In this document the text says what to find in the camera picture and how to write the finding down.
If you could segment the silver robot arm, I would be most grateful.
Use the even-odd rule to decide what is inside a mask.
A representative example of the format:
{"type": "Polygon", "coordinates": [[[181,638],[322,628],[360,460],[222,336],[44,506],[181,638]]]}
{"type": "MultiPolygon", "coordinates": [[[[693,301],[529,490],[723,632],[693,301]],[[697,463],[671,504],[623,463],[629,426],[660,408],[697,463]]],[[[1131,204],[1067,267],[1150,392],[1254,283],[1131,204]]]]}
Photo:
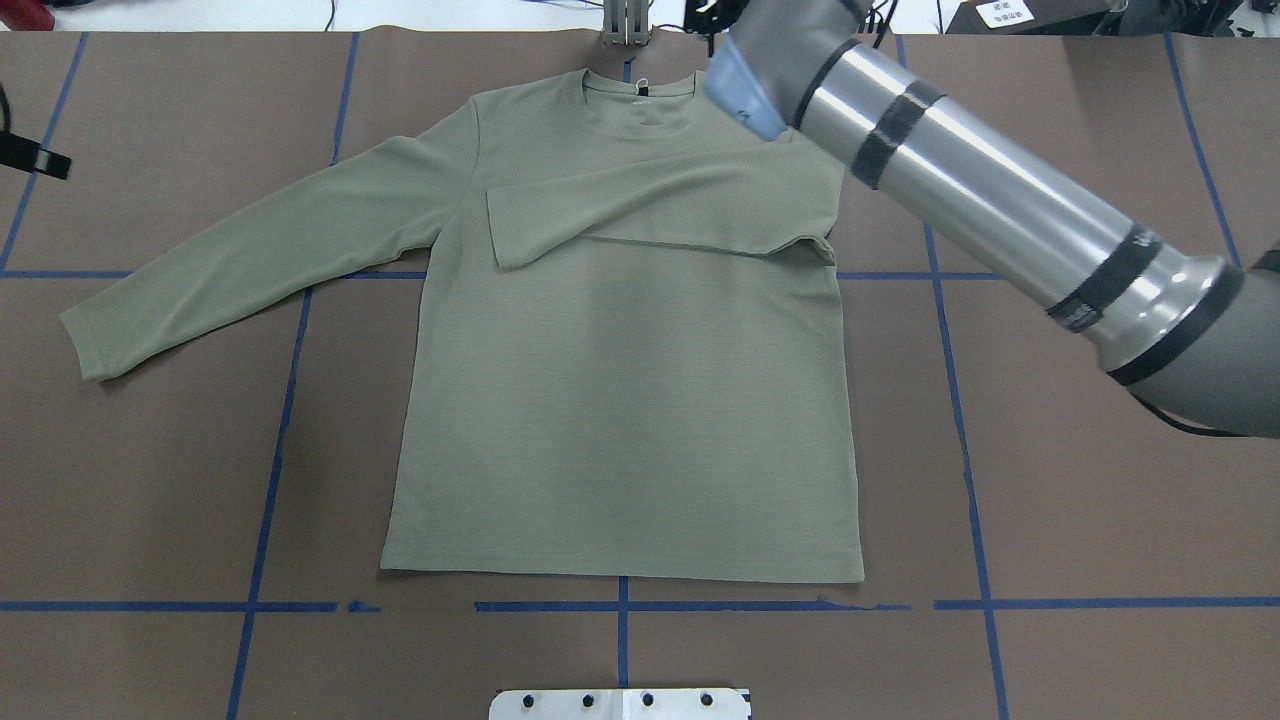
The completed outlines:
{"type": "Polygon", "coordinates": [[[1187,255],[855,32],[864,1],[750,1],[707,94],[764,140],[795,129],[1088,340],[1171,427],[1279,433],[1277,252],[1187,255]]]}

